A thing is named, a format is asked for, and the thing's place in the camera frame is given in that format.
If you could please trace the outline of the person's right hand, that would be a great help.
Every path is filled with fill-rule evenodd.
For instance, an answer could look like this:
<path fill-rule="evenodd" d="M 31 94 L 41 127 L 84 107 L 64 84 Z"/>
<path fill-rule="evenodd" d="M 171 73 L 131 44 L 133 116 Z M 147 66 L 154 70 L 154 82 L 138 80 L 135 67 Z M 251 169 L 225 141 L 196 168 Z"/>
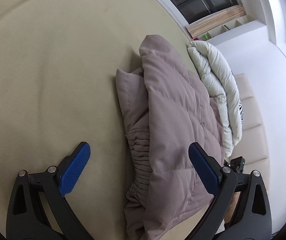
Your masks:
<path fill-rule="evenodd" d="M 233 194 L 233 197 L 229 203 L 229 207 L 228 207 L 228 210 L 227 210 L 227 213 L 225 214 L 225 217 L 224 217 L 224 222 L 225 224 L 229 223 L 231 221 L 231 218 L 234 214 L 234 211 L 236 209 L 236 205 L 237 205 L 237 202 L 238 202 L 238 199 L 239 199 L 239 196 L 240 196 L 240 192 L 235 192 Z"/>

